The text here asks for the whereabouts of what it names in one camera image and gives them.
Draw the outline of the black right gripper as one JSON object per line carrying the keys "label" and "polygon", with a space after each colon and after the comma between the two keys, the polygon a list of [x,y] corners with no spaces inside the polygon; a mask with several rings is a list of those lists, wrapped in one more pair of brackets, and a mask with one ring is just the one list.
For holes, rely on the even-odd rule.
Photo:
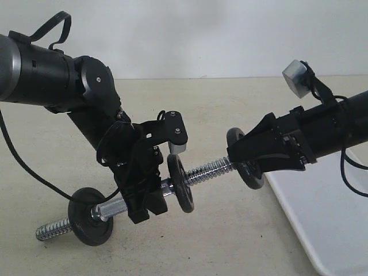
{"label": "black right gripper", "polygon": [[298,106],[284,116],[265,115],[254,129],[227,147],[230,161],[253,160],[262,173],[305,171],[305,165],[317,159],[302,131],[304,113],[304,108]]}

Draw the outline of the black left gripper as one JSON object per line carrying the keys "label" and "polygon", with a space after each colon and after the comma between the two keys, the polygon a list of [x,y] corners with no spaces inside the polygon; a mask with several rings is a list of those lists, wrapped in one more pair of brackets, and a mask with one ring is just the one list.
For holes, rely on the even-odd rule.
{"label": "black left gripper", "polygon": [[168,211],[161,188],[150,180],[163,163],[160,150],[154,147],[163,142],[163,120],[140,124],[121,120],[96,123],[96,160],[110,169],[117,185],[107,199],[121,194],[134,224],[148,220],[148,210],[155,215]]}

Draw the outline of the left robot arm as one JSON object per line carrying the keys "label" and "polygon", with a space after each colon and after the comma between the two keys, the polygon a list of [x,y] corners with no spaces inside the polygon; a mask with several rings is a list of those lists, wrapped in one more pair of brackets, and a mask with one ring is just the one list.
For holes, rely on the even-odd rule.
{"label": "left robot arm", "polygon": [[1,36],[1,101],[66,113],[95,149],[97,162],[113,173],[129,218],[140,223],[165,213],[159,172],[159,145],[168,140],[165,113],[132,122],[108,66],[91,56],[70,57],[56,43],[37,46],[58,24],[63,28],[57,43],[62,44],[71,29],[71,16],[64,11],[30,36],[15,31]]}

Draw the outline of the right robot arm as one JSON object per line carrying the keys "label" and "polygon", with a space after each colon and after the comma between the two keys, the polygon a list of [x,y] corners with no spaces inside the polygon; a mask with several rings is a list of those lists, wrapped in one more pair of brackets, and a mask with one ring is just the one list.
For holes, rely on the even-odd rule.
{"label": "right robot arm", "polygon": [[269,113],[227,151],[230,161],[249,162],[264,173],[304,171],[307,163],[366,141],[367,92],[362,92],[308,110],[298,106],[280,117]]}

